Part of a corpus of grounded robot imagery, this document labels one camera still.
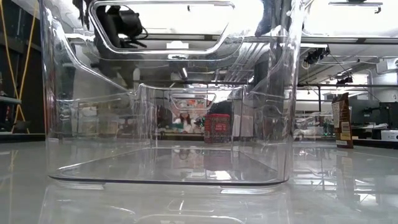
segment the woman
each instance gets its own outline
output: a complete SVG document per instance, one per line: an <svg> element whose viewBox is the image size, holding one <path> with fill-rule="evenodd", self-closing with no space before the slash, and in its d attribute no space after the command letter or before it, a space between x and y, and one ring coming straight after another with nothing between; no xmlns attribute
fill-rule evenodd
<svg viewBox="0 0 398 224"><path fill-rule="evenodd" d="M180 113L180 117L175 119L173 124L183 124L182 133L193 132L193 124L188 113Z"/></svg>

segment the brown bag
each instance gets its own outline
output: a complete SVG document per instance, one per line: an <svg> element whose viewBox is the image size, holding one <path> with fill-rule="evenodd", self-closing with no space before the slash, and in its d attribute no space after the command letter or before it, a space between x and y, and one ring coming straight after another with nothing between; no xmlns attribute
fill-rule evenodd
<svg viewBox="0 0 398 224"><path fill-rule="evenodd" d="M353 149L354 143L351 129L348 93L334 97L331 102L331 108L333 111L337 147Z"/></svg>

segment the red canister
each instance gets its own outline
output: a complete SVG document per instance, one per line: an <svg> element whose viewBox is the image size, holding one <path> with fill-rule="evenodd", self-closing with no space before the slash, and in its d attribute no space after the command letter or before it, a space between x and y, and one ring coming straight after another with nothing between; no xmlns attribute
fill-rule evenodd
<svg viewBox="0 0 398 224"><path fill-rule="evenodd" d="M209 114L205 118L205 143L226 143L231 140L228 114Z"/></svg>

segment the white glossy countertop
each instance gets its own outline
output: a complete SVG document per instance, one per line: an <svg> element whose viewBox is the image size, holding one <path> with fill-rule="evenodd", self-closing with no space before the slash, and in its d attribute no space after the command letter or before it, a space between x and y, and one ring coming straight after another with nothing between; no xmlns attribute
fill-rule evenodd
<svg viewBox="0 0 398 224"><path fill-rule="evenodd" d="M398 223L398 151L296 144L288 183L79 184L45 175L42 142L0 144L0 223Z"/></svg>

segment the clear plastic bin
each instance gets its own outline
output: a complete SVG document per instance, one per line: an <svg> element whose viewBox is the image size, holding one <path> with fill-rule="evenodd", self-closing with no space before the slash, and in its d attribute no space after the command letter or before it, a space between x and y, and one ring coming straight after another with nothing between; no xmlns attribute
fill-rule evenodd
<svg viewBox="0 0 398 224"><path fill-rule="evenodd" d="M288 180L303 1L41 3L49 176Z"/></svg>

